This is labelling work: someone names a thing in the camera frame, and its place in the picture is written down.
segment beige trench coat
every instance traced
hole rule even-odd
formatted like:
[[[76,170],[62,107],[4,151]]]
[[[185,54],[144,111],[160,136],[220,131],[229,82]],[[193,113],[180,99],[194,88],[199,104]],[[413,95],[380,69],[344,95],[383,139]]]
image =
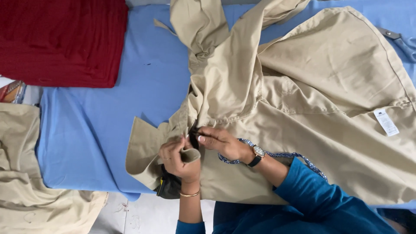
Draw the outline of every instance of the beige trench coat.
[[[329,183],[368,204],[414,199],[416,90],[392,46],[361,13],[324,9],[258,45],[262,29],[307,2],[262,0],[229,32],[219,0],[172,0],[171,23],[189,48],[189,92],[158,129],[135,118],[127,172],[155,189],[159,147],[187,133],[197,119],[199,127],[225,128],[269,152],[302,154]],[[398,134],[387,136],[377,109],[385,109]],[[243,164],[226,164],[214,150],[183,153],[188,162],[201,157],[202,199],[286,203]]]
[[[39,123],[39,108],[0,103],[0,234],[87,234],[107,193],[43,184]]]

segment scissor blade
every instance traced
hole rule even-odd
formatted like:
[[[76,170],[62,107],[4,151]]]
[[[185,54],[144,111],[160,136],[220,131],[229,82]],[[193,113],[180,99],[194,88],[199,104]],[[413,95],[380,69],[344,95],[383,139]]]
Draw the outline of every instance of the scissor blade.
[[[382,27],[376,27],[376,28],[381,32],[381,34],[383,34],[384,36],[389,37],[393,40],[401,37],[400,34],[389,31],[389,30],[384,29]]]

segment gold bangle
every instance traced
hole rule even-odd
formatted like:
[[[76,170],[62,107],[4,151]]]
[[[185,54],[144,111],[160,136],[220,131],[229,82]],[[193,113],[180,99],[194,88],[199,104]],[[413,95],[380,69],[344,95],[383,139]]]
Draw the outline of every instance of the gold bangle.
[[[182,191],[181,191],[181,192],[179,192],[179,194],[180,194],[181,196],[184,196],[184,197],[193,197],[193,196],[196,196],[196,195],[198,195],[198,194],[200,194],[200,193],[201,193],[201,189],[199,189],[199,191],[198,191],[197,193],[192,194],[192,195],[183,194],[183,193],[182,193]]]

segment blue top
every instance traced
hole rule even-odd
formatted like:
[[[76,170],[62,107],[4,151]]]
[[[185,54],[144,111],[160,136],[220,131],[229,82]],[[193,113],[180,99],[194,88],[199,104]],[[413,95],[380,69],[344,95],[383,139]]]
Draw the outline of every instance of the blue top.
[[[364,201],[293,159],[283,183],[274,190],[291,205],[257,205],[234,221],[214,226],[213,234],[248,233],[397,233]],[[178,221],[176,233],[204,234],[204,222]]]

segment white watch dial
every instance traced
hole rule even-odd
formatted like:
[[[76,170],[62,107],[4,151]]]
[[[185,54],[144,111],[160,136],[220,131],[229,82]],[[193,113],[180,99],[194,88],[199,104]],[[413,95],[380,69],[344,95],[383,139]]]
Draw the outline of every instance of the white watch dial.
[[[260,147],[258,147],[257,145],[254,146],[254,151],[260,156],[265,155],[264,151]]]

